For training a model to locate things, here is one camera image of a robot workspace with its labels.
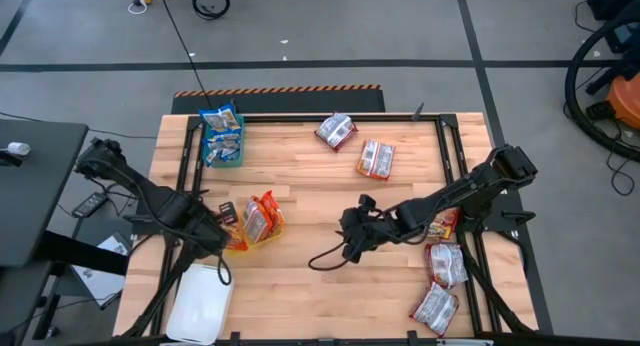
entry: wooden tabletop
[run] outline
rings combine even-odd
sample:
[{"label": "wooden tabletop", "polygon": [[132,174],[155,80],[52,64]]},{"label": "wooden tabletop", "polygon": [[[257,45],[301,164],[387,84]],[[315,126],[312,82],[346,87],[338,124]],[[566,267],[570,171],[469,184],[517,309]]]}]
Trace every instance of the wooden tabletop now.
[{"label": "wooden tabletop", "polygon": [[[489,136],[481,113],[457,116],[471,169],[491,150]],[[158,185],[175,187],[187,119],[163,117],[150,172],[150,179]],[[416,330],[419,337],[435,337],[408,316],[428,286],[424,247],[387,244],[364,253],[358,265],[331,272],[307,268],[311,257],[340,243],[334,233],[340,228],[338,219],[345,208],[357,206],[361,193],[386,208],[445,185],[433,123],[364,122],[357,126],[356,136],[335,153],[314,136],[318,123],[249,123],[243,166],[205,169],[202,189],[209,190],[204,200],[211,209],[231,200],[238,210],[244,210],[250,196],[273,190],[287,222],[284,235],[274,242],[225,257],[235,285],[221,338],[229,338],[232,331],[239,331],[243,339],[402,338],[407,330]],[[448,133],[447,138],[453,155]],[[387,182],[355,171],[366,139],[396,146]],[[193,149],[189,187],[197,157]],[[485,233],[484,241],[494,286],[520,319],[536,328],[517,246],[491,233]],[[132,325],[155,293],[163,250],[158,236],[131,257],[114,335]],[[340,260],[337,252],[322,260],[322,265]],[[216,259],[202,262],[215,265]],[[488,330],[484,296],[477,292],[483,326]],[[460,308],[445,336],[472,336],[463,285],[451,293],[458,296]],[[165,322],[171,304],[172,299],[167,302]]]}]

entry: snack bag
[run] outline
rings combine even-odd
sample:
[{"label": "snack bag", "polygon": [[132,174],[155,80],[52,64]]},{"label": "snack bag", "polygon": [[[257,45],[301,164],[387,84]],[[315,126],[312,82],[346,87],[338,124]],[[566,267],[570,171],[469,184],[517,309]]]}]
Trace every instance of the snack bag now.
[{"label": "snack bag", "polygon": [[429,279],[450,289],[468,280],[460,245],[455,243],[427,244],[425,259]]},{"label": "snack bag", "polygon": [[412,319],[427,325],[438,337],[442,337],[458,309],[458,298],[451,296],[437,283],[432,282],[427,294],[413,310]]},{"label": "snack bag", "polygon": [[431,221],[427,237],[448,240],[453,231],[456,230],[458,211],[457,207],[452,207],[438,213]]},{"label": "snack bag", "polygon": [[316,130],[316,135],[324,140],[333,151],[338,152],[347,139],[357,131],[358,128],[351,122],[351,117],[334,113],[322,122]]},{"label": "snack bag", "polygon": [[387,180],[391,175],[394,150],[393,146],[366,140],[356,170],[365,176]]},{"label": "snack bag", "polygon": [[237,223],[231,225],[222,224],[222,228],[231,235],[231,238],[227,243],[227,250],[247,251],[249,249],[249,245],[247,245],[247,242],[244,239],[244,233],[240,229],[240,225]]},{"label": "snack bag", "polygon": [[260,199],[252,197],[242,215],[244,231],[252,243],[264,240],[271,232],[273,222],[260,203]]},{"label": "snack bag", "polygon": [[200,117],[209,125],[210,131],[203,140],[209,148],[205,157],[207,166],[214,160],[232,161],[240,157],[242,127],[233,113],[232,105],[227,104],[217,110],[200,110]]},{"label": "snack bag", "polygon": [[271,222],[273,223],[271,232],[267,237],[271,237],[271,235],[279,233],[284,226],[284,216],[282,216],[282,211],[280,211],[280,205],[278,205],[276,200],[273,198],[271,192],[271,190],[265,192],[260,199],[260,203],[264,206],[265,211],[267,211],[269,218],[271,218]]}]

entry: white device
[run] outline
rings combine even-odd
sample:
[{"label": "white device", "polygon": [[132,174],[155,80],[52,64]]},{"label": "white device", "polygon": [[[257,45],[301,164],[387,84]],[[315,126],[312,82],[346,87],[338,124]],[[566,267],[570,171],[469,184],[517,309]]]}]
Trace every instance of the white device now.
[{"label": "white device", "polygon": [[[226,269],[220,272],[228,279]],[[213,344],[224,329],[232,291],[233,282],[229,286],[223,285],[217,267],[192,264],[182,274],[169,316],[167,336],[192,344]]]}]

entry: orange object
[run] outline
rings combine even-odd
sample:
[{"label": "orange object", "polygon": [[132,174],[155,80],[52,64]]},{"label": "orange object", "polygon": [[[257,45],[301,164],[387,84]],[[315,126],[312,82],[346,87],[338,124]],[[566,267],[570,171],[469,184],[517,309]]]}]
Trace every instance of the orange object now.
[{"label": "orange object", "polygon": [[640,129],[640,77],[627,81],[622,76],[611,83],[607,101],[616,110],[615,118]]},{"label": "orange object", "polygon": [[231,235],[231,239],[226,246],[227,250],[247,251],[249,249],[249,245],[244,239],[244,232],[242,232],[237,223],[232,225],[223,224],[222,228]]}]

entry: hazard tape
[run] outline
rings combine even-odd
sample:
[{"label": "hazard tape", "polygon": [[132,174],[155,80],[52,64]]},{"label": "hazard tape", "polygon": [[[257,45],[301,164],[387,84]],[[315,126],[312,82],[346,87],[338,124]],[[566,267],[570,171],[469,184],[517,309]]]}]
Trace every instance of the hazard tape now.
[{"label": "hazard tape", "polygon": [[[247,95],[277,92],[318,92],[318,91],[350,91],[350,90],[379,90],[380,85],[339,85],[339,86],[306,86],[306,87],[267,87],[254,89],[209,90],[207,95]],[[175,97],[204,96],[204,91],[180,91]]]}]

